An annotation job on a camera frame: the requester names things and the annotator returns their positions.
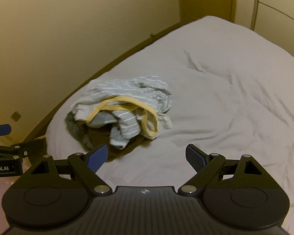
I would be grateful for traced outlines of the striped blue t-shirt yellow collar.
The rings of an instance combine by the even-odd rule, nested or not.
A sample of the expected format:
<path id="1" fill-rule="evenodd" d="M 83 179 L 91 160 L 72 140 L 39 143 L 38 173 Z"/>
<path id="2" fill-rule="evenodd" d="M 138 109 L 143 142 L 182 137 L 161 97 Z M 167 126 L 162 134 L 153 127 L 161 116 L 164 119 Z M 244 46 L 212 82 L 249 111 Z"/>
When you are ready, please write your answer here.
<path id="1" fill-rule="evenodd" d="M 109 144 L 123 150 L 132 139 L 155 139 L 172 128 L 167 112 L 172 106 L 168 84 L 160 76 L 92 80 L 65 118 L 70 135 L 87 150 L 93 144 L 89 129 L 107 126 Z"/>

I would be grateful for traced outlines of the dark brown garment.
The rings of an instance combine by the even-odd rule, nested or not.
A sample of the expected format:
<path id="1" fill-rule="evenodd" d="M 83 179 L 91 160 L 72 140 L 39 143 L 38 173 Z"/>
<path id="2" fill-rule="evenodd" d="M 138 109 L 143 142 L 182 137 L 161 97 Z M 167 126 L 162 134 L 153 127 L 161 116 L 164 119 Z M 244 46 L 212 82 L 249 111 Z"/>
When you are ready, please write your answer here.
<path id="1" fill-rule="evenodd" d="M 65 118 L 66 128 L 69 134 L 80 143 L 82 148 L 87 152 L 95 149 L 98 145 L 105 144 L 108 147 L 107 162 L 119 159 L 122 156 L 134 151 L 145 138 L 137 135 L 126 144 L 122 150 L 116 148 L 110 143 L 110 135 L 113 130 L 113 124 L 107 124 L 100 128 L 91 128 L 86 124 L 77 122 L 74 114 L 69 112 Z"/>

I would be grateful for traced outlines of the white wardrobe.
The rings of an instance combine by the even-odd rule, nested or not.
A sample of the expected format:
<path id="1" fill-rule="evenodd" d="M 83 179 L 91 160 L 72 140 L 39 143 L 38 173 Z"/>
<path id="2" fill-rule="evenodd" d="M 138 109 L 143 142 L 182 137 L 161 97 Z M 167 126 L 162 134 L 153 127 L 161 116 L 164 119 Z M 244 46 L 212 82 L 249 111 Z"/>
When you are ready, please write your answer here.
<path id="1" fill-rule="evenodd" d="M 233 22 L 294 57 L 294 0 L 235 0 Z"/>

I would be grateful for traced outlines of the wall socket plate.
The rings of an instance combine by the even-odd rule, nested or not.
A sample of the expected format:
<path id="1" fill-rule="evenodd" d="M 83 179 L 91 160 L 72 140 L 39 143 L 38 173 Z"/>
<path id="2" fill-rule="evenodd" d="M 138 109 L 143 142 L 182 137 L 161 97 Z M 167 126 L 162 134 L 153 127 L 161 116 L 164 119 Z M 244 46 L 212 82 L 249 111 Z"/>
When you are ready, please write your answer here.
<path id="1" fill-rule="evenodd" d="M 19 119 L 21 118 L 21 114 L 17 111 L 15 111 L 12 115 L 11 115 L 11 119 L 13 121 L 19 121 Z"/>

